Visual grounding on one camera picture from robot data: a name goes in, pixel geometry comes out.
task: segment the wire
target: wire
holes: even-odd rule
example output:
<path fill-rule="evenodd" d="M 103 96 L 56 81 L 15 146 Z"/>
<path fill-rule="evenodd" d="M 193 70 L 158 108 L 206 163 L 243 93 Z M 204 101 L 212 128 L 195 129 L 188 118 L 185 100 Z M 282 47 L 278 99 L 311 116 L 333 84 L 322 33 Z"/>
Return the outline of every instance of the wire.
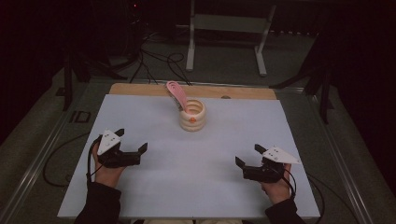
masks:
<path fill-rule="evenodd" d="M 179 77 L 180 79 L 182 79 L 184 82 L 186 82 L 187 85 L 192 86 L 191 82 L 189 81 L 189 79 L 187 78 L 187 76 L 184 74 L 183 70 L 181 69 L 181 67 L 178 65 L 178 63 L 182 62 L 184 60 L 184 55 L 182 53 L 171 53 L 168 56 L 164 56 L 161 55 L 159 53 L 154 53 L 154 52 L 150 52 L 147 51 L 145 49 L 142 49 L 143 53 L 146 53 L 148 56 L 157 59 L 161 62 L 167 63 L 169 69 L 172 71 L 172 73 L 174 73 L 177 77 Z M 178 60 L 174 60 L 172 59 L 173 56 L 175 55 L 179 55 L 181 56 L 180 59 Z M 178 70 L 180 71 L 181 75 L 178 74 L 173 68 L 172 68 L 172 64 L 174 64 Z"/>
<path fill-rule="evenodd" d="M 143 63 L 143 53 L 142 53 L 141 57 L 142 57 L 141 63 L 143 64 L 143 66 L 146 68 L 146 71 L 147 71 L 146 76 L 147 76 L 147 78 L 148 78 L 148 84 L 151 83 L 151 79 L 153 79 L 154 82 L 158 85 L 157 80 L 156 80 L 155 77 L 150 73 L 149 67 L 148 67 L 145 63 Z"/>
<path fill-rule="evenodd" d="M 294 182 L 294 193 L 297 193 L 297 183 L 296 183 L 296 179 L 294 179 L 294 175 L 292 175 L 291 172 L 286 170 L 286 169 L 284 169 L 284 171 L 288 172 L 289 175 L 291 176 L 291 178 L 293 179 L 293 182 Z"/>
<path fill-rule="evenodd" d="M 49 185 L 51 185 L 51 186 L 53 186 L 53 187 L 57 187 L 57 188 L 64 188 L 64 187 L 69 186 L 68 184 L 57 184 L 57 183 L 53 183 L 53 182 L 49 181 L 49 179 L 47 178 L 47 172 L 46 172 L 46 171 L 47 171 L 47 166 L 48 166 L 48 164 L 49 164 L 50 159 L 52 158 L 52 156 L 55 155 L 55 153 L 56 153 L 57 151 L 59 151 L 59 149 L 61 149 L 62 147 L 64 147 L 65 145 L 67 145 L 67 144 L 69 144 L 69 143 L 71 143 L 71 142 L 73 142 L 73 141 L 76 141 L 76 140 L 79 139 L 80 137 L 83 137 L 83 136 L 88 135 L 88 134 L 89 134 L 89 133 L 81 134 L 81 135 L 79 135 L 79 136 L 77 136 L 77 137 L 74 137 L 74 138 L 72 138 L 72 139 L 70 139 L 70 140 L 68 140 L 68 141 L 66 141 L 66 142 L 64 142 L 64 143 L 62 143 L 62 144 L 60 144 L 58 147 L 56 147 L 55 149 L 53 149 L 53 151 L 49 154 L 49 157 L 47 158 L 46 163 L 44 164 L 44 167 L 43 167 L 43 172 L 42 172 L 42 174 L 43 174 L 44 181 L 46 181 L 46 183 L 48 183 Z M 69 176 L 69 175 L 67 175 L 65 178 L 66 178 L 66 181 L 67 181 L 67 182 L 70 182 L 70 181 L 68 180 L 68 176 Z"/>
<path fill-rule="evenodd" d="M 294 176 L 288 171 L 288 173 L 291 175 L 291 177 L 292 177 L 292 179 L 293 179 L 293 181 L 294 181 L 294 187 L 293 187 L 293 186 L 291 185 L 290 181 L 284 176 L 285 171 L 287 171 L 285 168 L 283 168 L 282 174 L 281 174 L 280 172 L 278 172 L 276 169 L 274 169 L 273 167 L 271 167 L 271 166 L 268 166 L 268 165 L 267 165 L 266 168 L 268 168 L 268 169 L 274 171 L 274 172 L 277 173 L 279 176 L 281 176 L 280 178 L 281 178 L 283 181 L 285 181 L 285 183 L 286 183 L 287 185 L 289 185 L 289 188 L 290 188 L 290 190 L 291 190 L 290 198 L 291 198 L 291 199 L 294 199 L 294 197 L 296 196 L 296 181 L 295 181 L 295 179 L 294 179 Z"/>
<path fill-rule="evenodd" d="M 309 178 L 308 177 L 308 180 L 309 180 L 309 182 L 311 182 L 311 184 L 315 187 L 315 189 L 318 191 L 318 193 L 319 193 L 319 196 L 320 196 L 320 199 L 321 199 L 321 201 L 322 201 L 322 207 L 321 207 L 321 210 L 320 210 L 320 217 L 318 218 L 318 220 L 315 222 L 316 224 L 318 224 L 321 220 L 322 220 L 322 218 L 323 218 L 323 215 L 324 215 L 324 212 L 325 212 L 325 206 L 326 206 L 326 203 L 324 202 L 324 196 L 323 196 L 323 194 L 322 194 L 322 192 L 320 191 L 320 189 L 318 188 L 318 186 L 311 180 L 311 178 Z"/>
<path fill-rule="evenodd" d="M 359 220 L 358 218 L 355 216 L 355 213 L 352 211 L 352 209 L 349 207 L 349 205 L 344 201 L 344 199 L 339 196 L 333 189 L 331 189 L 329 186 L 327 186 L 323 181 L 319 180 L 317 177 L 314 177 L 313 175 L 306 173 L 309 177 L 315 179 L 316 181 L 318 181 L 323 187 L 325 187 L 326 189 L 328 189 L 332 194 L 334 194 L 335 197 L 337 197 L 341 203 L 344 204 L 344 206 L 347 208 L 347 210 L 350 212 L 350 214 L 353 216 L 353 218 L 355 219 L 355 221 L 359 224 Z"/>
<path fill-rule="evenodd" d="M 148 37 L 153 37 L 155 35 L 160 35 L 160 34 L 161 34 L 160 32 L 155 32 L 149 35 Z M 152 38 L 148 39 L 149 42 L 158 42 L 158 43 L 165 42 L 167 40 L 169 40 L 169 37 L 164 37 L 163 39 L 152 39 Z"/>
<path fill-rule="evenodd" d="M 107 162 L 108 157 L 106 158 L 105 162 L 103 162 L 92 174 L 91 177 L 96 174 L 96 172 L 98 172 Z"/>
<path fill-rule="evenodd" d="M 92 175 L 91 175 L 91 155 L 92 155 L 92 150 L 93 147 L 95 146 L 96 143 L 100 142 L 102 140 L 102 135 L 99 135 L 99 137 L 97 137 L 95 140 L 93 140 L 91 146 L 90 146 L 90 150 L 88 151 L 88 160 L 87 160 L 87 182 L 91 183 L 92 182 Z"/>
<path fill-rule="evenodd" d="M 143 52 L 142 52 L 142 47 L 143 47 L 143 45 L 148 41 L 149 38 L 150 38 L 150 35 L 146 36 L 145 38 L 143 38 L 143 41 L 142 41 L 142 43 L 140 44 L 139 53 L 138 53 L 138 54 L 139 54 L 139 55 L 138 55 L 138 57 L 139 57 L 139 66 L 138 66 L 137 69 L 134 71 L 134 74 L 132 75 L 131 80 L 129 80 L 129 83 L 132 83 L 132 81 L 134 81 L 134 78 L 135 78 L 135 77 L 137 76 L 137 74 L 139 73 L 139 71 L 140 71 L 142 65 L 145 65 L 145 64 L 143 63 Z"/>

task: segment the metal frame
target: metal frame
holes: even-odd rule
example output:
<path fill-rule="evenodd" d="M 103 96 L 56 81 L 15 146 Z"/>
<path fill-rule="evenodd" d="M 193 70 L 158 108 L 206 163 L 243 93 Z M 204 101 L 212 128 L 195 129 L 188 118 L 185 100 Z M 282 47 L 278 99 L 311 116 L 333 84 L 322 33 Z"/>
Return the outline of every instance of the metal frame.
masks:
<path fill-rule="evenodd" d="M 61 114 L 43 147 L 40 149 L 38 154 L 35 156 L 35 159 L 27 168 L 21 179 L 21 182 L 18 184 L 17 188 L 0 214 L 0 223 L 8 223 L 16 214 L 18 214 L 23 202 L 26 200 L 30 190 L 35 184 L 35 181 L 40 175 L 42 168 L 44 167 L 45 160 L 55 147 L 61 132 L 64 130 L 64 125 L 71 118 L 72 113 L 77 107 L 78 101 L 83 95 L 87 86 L 87 84 L 81 84 L 79 87 L 77 87 L 75 95 L 77 100 L 73 101 L 68 107 L 68 110 Z"/>
<path fill-rule="evenodd" d="M 262 40 L 260 44 L 254 48 L 254 53 L 256 55 L 256 61 L 259 68 L 259 75 L 261 77 L 266 77 L 267 71 L 262 57 L 262 49 L 264 48 L 265 40 L 268 36 L 275 10 L 276 6 L 271 6 L 268 17 L 262 19 L 195 14 L 195 0 L 191 0 L 190 44 L 189 51 L 187 53 L 186 70 L 192 71 L 194 66 L 195 29 L 248 32 L 262 34 Z"/>
<path fill-rule="evenodd" d="M 369 224 L 374 223 L 371 215 L 361 197 L 359 192 L 358 185 L 353 179 L 352 174 L 349 172 L 347 168 L 347 163 L 344 161 L 343 155 L 341 154 L 340 148 L 335 142 L 335 139 L 330 131 L 329 127 L 327 127 L 322 120 L 320 114 L 318 113 L 318 99 L 316 96 L 307 95 L 307 100 L 311 106 L 311 109 L 315 115 L 315 119 L 318 122 L 318 125 L 322 129 L 328 144 L 330 146 L 330 153 L 332 154 L 332 159 L 334 160 L 335 167 L 337 168 L 338 174 L 341 177 L 341 180 L 344 183 L 344 187 L 346 189 L 346 193 L 349 196 L 349 200 L 352 203 L 352 206 L 355 210 L 356 217 L 359 220 L 360 224 Z"/>

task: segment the table leg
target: table leg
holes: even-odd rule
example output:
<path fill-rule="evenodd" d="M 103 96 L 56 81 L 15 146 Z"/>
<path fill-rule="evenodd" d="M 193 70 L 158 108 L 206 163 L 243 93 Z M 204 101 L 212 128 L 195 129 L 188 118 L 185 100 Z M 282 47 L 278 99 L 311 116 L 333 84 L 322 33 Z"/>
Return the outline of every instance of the table leg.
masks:
<path fill-rule="evenodd" d="M 271 6 L 270 13 L 268 14 L 268 17 L 266 19 L 267 23 L 265 25 L 265 29 L 262 32 L 262 41 L 260 42 L 259 46 L 256 46 L 254 48 L 254 52 L 256 54 L 257 65 L 259 67 L 259 75 L 261 77 L 267 76 L 267 70 L 265 69 L 264 59 L 262 57 L 262 49 L 264 48 L 265 40 L 267 39 L 268 33 L 270 31 L 271 21 L 272 21 L 272 18 L 274 17 L 275 10 L 276 10 L 276 6 Z"/>
<path fill-rule="evenodd" d="M 66 111 L 73 101 L 72 88 L 72 68 L 70 64 L 70 49 L 67 48 L 64 54 L 64 111 Z"/>
<path fill-rule="evenodd" d="M 187 64 L 186 70 L 192 71 L 194 67 L 194 53 L 195 53 L 195 42 L 194 42 L 194 18 L 195 18 L 195 0 L 191 0 L 191 15 L 190 15 L 190 44 L 189 44 L 189 52 L 187 53 Z"/>

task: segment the jar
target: jar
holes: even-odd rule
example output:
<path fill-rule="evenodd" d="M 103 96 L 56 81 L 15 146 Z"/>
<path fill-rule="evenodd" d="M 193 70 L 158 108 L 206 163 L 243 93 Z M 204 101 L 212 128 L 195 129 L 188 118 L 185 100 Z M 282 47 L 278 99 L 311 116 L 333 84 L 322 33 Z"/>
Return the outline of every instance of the jar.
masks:
<path fill-rule="evenodd" d="M 200 131 L 206 123 L 205 104 L 196 99 L 187 100 L 187 113 L 182 110 L 179 114 L 180 127 L 187 132 Z"/>

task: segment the metal stand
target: metal stand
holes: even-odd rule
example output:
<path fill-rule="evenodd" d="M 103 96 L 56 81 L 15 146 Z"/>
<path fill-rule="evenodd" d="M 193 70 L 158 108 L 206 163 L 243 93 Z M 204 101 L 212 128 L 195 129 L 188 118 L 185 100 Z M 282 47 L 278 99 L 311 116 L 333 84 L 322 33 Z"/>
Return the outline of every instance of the metal stand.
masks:
<path fill-rule="evenodd" d="M 254 48 L 257 65 L 259 67 L 259 75 L 267 76 L 264 59 L 262 58 L 262 49 L 268 32 L 271 27 L 271 21 L 274 17 L 276 6 L 271 6 L 271 10 L 267 18 L 249 18 L 249 17 L 232 17 L 195 14 L 195 0 L 191 0 L 191 16 L 190 16 L 190 44 L 187 54 L 186 70 L 192 71 L 194 65 L 195 29 L 217 30 L 217 31 L 235 31 L 262 34 L 262 41 L 259 46 Z"/>

